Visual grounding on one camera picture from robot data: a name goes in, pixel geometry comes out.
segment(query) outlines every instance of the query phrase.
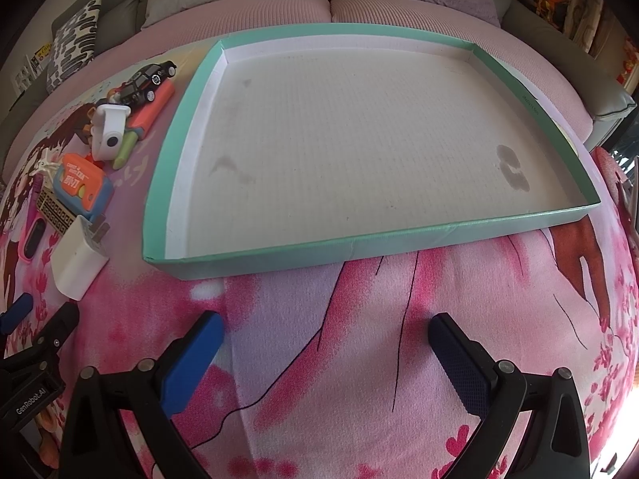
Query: gray sofa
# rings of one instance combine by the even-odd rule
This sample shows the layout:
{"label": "gray sofa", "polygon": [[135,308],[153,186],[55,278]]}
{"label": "gray sofa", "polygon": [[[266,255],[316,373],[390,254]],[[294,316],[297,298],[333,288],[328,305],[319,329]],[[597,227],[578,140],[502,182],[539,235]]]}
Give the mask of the gray sofa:
{"label": "gray sofa", "polygon": [[[77,0],[56,18],[52,35],[88,0]],[[576,89],[593,120],[588,148],[600,144],[636,106],[632,97],[595,60],[563,34],[515,0],[494,0],[502,29],[524,41],[548,59]],[[98,20],[100,55],[138,33],[145,20],[146,0],[102,0]],[[17,101],[0,124],[0,162],[31,114],[47,97],[42,74]]]}

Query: black toy car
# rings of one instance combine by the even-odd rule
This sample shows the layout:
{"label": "black toy car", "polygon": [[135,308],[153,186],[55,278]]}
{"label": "black toy car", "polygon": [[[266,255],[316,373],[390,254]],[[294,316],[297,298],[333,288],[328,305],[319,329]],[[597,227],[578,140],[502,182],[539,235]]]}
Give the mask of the black toy car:
{"label": "black toy car", "polygon": [[177,66],[173,61],[146,65],[119,88],[119,103],[130,108],[139,107],[155,100],[155,91],[162,81],[175,75]]}

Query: pink bedsheet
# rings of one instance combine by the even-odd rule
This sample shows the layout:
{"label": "pink bedsheet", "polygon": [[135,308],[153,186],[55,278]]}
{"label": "pink bedsheet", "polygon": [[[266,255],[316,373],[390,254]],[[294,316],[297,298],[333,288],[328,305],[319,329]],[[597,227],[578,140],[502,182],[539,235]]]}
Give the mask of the pink bedsheet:
{"label": "pink bedsheet", "polygon": [[[100,59],[93,64],[100,67]],[[424,339],[428,319],[447,311],[495,359],[509,358],[524,372],[573,371],[594,459],[633,382],[637,279],[601,174],[557,109],[531,89],[577,145],[601,197],[582,221],[344,264],[184,282],[141,259],[143,203],[181,87],[127,166],[110,175],[116,193],[104,244],[111,260],[80,301],[79,327],[61,351],[69,387],[50,408],[56,435],[82,367],[131,369],[156,358],[203,310],[215,310],[224,316],[226,341],[186,411],[174,417],[212,477],[440,479],[477,425]],[[68,150],[79,148],[75,140]],[[58,237],[50,227],[33,262],[17,259],[26,205],[16,197],[29,181],[13,183],[0,216],[3,292],[9,302],[33,294],[34,311],[10,338],[9,352],[30,344],[65,301],[51,275]],[[159,477],[126,420],[145,469]],[[491,479],[506,473],[524,427],[522,419]]]}

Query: teal box rim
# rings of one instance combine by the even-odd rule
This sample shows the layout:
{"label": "teal box rim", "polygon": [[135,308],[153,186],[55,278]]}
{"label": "teal box rim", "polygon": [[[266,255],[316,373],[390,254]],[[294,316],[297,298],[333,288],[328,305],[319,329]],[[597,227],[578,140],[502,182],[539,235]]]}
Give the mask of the teal box rim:
{"label": "teal box rim", "polygon": [[213,68],[215,67],[215,64],[222,56],[224,50],[261,41],[281,40],[284,38],[295,38],[300,36],[327,36],[337,34],[391,36],[410,40],[429,41],[431,43],[440,43],[472,52],[472,54],[474,54],[474,56],[477,57],[477,59],[488,68],[488,70],[494,73],[524,105],[534,120],[539,124],[544,134],[548,137],[553,148],[557,151],[574,181],[577,183],[577,186],[586,201],[586,205],[559,210],[574,212],[584,211],[584,214],[586,214],[587,211],[600,203],[599,195],[597,194],[592,181],[590,181],[590,177],[586,173],[586,170],[579,161],[579,157],[576,155],[569,142],[564,138],[554,121],[541,108],[535,97],[533,97],[522,82],[512,76],[506,68],[504,68],[504,66],[502,66],[477,44],[436,32],[419,30],[416,28],[395,27],[392,25],[372,25],[363,23],[308,23],[303,25],[264,27],[244,32],[237,32],[218,40],[206,54],[191,79],[191,82],[189,83],[180,104],[178,105],[177,111],[175,112],[171,125],[167,131],[157,160],[156,170],[154,171],[153,178],[151,180],[149,193],[146,198],[145,217],[143,221],[143,259],[145,261],[159,265],[213,262],[235,257],[251,257],[273,254],[278,251],[287,251],[290,249],[308,249],[317,246],[327,246],[330,244],[353,244],[355,241],[389,238],[394,235],[405,235],[409,232],[436,232],[438,230],[447,232],[452,228],[472,227],[480,224],[485,225],[487,222],[493,223],[504,220],[533,218],[555,212],[544,211],[533,214],[485,218],[467,222],[428,225],[427,227],[394,230],[389,232],[375,232],[359,236],[350,236],[347,238],[334,238],[308,243],[262,247],[258,249],[203,255],[198,257],[167,259],[165,257],[165,241],[167,235],[166,226],[169,204],[171,202],[171,195],[173,192],[173,182],[175,180],[187,132],[189,130],[194,111],[197,107],[199,97]]}

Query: black and white pillow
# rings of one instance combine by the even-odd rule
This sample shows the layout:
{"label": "black and white pillow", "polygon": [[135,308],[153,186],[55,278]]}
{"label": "black and white pillow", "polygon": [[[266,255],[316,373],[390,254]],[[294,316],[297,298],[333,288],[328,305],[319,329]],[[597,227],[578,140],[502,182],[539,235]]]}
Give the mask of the black and white pillow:
{"label": "black and white pillow", "polygon": [[47,92],[93,59],[95,33],[102,0],[91,0],[56,32],[47,68]]}

